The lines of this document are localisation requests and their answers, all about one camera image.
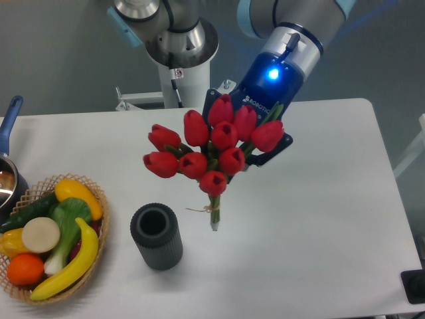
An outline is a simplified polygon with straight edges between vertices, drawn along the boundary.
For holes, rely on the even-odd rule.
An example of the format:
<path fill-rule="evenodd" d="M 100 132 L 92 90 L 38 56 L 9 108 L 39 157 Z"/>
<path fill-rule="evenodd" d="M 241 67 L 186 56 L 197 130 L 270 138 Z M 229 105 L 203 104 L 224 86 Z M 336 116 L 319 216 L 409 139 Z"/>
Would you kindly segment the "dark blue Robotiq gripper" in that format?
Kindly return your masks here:
<path fill-rule="evenodd" d="M 254 60 L 245 77 L 230 93 L 234 111 L 242 106 L 251 105 L 258 116 L 257 123 L 265 118 L 275 103 L 282 104 L 279 113 L 281 119 L 294 96 L 303 84 L 303 76 L 293 66 L 282 62 L 276 63 L 276 57 L 270 53 L 261 53 Z M 215 127 L 222 121 L 221 93 L 209 89 L 205 98 L 202 117 L 209 128 Z M 293 138 L 285 133 L 276 147 L 260 155 L 250 155 L 246 167 L 255 165 L 262 167 L 279 153 L 292 145 Z"/>

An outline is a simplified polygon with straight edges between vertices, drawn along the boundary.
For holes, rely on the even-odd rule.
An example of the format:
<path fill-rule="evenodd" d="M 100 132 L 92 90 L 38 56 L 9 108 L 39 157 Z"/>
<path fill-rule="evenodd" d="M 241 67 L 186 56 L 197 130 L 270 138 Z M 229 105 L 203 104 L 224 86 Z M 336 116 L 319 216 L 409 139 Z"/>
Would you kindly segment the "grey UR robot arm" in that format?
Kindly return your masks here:
<path fill-rule="evenodd" d="M 162 103 L 166 108 L 201 107 L 229 94 L 235 108 L 249 104 L 263 120 L 275 104 L 287 108 L 324 49 L 355 6 L 354 1 L 241 1 L 242 32 L 264 39 L 262 50 L 240 82 L 210 86 L 210 63 L 219 45 L 198 1 L 115 1 L 108 9 L 118 33 L 143 45 L 157 65 L 159 92 L 119 95 L 119 110 Z"/>

